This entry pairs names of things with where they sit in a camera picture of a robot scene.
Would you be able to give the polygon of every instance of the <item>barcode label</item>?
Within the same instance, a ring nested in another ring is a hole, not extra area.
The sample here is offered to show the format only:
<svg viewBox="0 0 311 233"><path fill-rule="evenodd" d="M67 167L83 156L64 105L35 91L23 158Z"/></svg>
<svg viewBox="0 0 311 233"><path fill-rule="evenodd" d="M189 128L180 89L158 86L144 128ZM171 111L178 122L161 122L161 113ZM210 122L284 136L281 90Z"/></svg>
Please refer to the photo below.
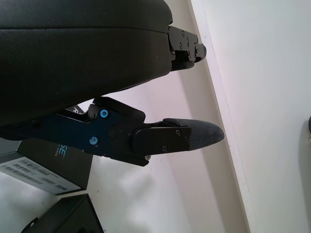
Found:
<svg viewBox="0 0 311 233"><path fill-rule="evenodd" d="M45 181L46 183L55 184L53 181L50 181L49 179L46 178L41 178L41 180Z"/></svg>
<svg viewBox="0 0 311 233"><path fill-rule="evenodd" d="M20 163L26 165L27 167L31 168L34 171L38 171L38 172L42 173L45 176L49 175L49 173L47 173L44 170L38 168L37 166L33 165L32 163L27 162L26 160L21 160Z"/></svg>
<svg viewBox="0 0 311 233"><path fill-rule="evenodd" d="M10 172L12 172L12 173L14 173L14 174L16 174L16 175L18 175L18 176L24 177L24 178L26 178L26 179L28 179L28 180L30 180L30 181L32 181L32 182L35 182L35 183L37 183L37 184L43 184L42 182L37 181L37 180L35 180L35 179L33 179L33 178L31 178L31 177L29 177L29 176L27 176L27 175L25 175L25 174L23 174L23 173L17 171L17 170L15 170L15 169L13 169L13 168L11 168L11 167L9 167L9 166L4 165L4 166L1 166L1 167L4 168L4 169L9 170Z"/></svg>
<svg viewBox="0 0 311 233"><path fill-rule="evenodd" d="M29 174L31 174L31 175L35 175L34 172L28 170L27 168L25 168L25 167L23 167L23 166L21 166L21 165L19 165L19 164L14 164L13 166L15 166L15 167L17 167L18 169L21 169L21 170L23 170L23 171L26 171L27 173L29 173Z"/></svg>
<svg viewBox="0 0 311 233"><path fill-rule="evenodd" d="M0 171L54 194L81 189L26 157L0 164Z"/></svg>

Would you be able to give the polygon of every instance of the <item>black box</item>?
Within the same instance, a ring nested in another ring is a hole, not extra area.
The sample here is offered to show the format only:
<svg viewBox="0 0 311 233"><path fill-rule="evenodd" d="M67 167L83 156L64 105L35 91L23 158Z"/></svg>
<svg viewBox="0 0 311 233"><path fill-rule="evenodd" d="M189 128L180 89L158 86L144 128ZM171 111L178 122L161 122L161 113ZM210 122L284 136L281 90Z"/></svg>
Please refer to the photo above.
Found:
<svg viewBox="0 0 311 233"><path fill-rule="evenodd" d="M62 198L24 233L104 233L88 194Z"/></svg>
<svg viewBox="0 0 311 233"><path fill-rule="evenodd" d="M87 189L92 159L82 150L47 141L0 138L0 171L57 195Z"/></svg>

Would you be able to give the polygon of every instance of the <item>black mount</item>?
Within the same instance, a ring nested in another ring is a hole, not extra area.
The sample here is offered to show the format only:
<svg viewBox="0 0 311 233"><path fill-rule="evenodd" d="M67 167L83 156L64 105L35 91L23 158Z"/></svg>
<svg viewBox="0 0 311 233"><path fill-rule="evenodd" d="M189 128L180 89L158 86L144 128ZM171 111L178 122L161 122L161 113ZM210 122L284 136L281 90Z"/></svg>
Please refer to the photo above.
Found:
<svg viewBox="0 0 311 233"><path fill-rule="evenodd" d="M194 67L194 63L206 57L206 48L203 44L199 44L199 38L195 34L169 27L169 41L172 71L190 69Z"/></svg>
<svg viewBox="0 0 311 233"><path fill-rule="evenodd" d="M145 124L144 120L142 111L100 97L84 114L63 110L8 125L1 128L1 137L38 138L139 166L147 165L153 154L190 150L191 128L165 121Z"/></svg>

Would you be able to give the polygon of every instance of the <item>cardboard box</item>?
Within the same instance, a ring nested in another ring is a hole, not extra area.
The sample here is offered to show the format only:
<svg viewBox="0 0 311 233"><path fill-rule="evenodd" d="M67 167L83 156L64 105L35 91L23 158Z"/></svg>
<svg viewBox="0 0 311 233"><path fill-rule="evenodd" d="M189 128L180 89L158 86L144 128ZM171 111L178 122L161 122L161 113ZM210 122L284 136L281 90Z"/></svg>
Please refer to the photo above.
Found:
<svg viewBox="0 0 311 233"><path fill-rule="evenodd" d="M0 171L57 195L87 189L92 159L93 155L65 145L0 138Z"/></svg>

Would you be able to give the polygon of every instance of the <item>blue screw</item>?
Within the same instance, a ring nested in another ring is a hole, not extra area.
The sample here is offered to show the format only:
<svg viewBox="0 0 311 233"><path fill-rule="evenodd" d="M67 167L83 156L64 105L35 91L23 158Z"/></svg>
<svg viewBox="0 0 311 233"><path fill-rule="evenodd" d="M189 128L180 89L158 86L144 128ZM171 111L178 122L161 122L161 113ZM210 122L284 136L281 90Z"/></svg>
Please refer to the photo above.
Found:
<svg viewBox="0 0 311 233"><path fill-rule="evenodd" d="M106 118L108 116L108 111L107 110L102 110L101 111L101 117Z"/></svg>
<svg viewBox="0 0 311 233"><path fill-rule="evenodd" d="M90 140L89 140L89 143L93 146L95 146L97 143L98 143L98 138L97 137L92 137Z"/></svg>

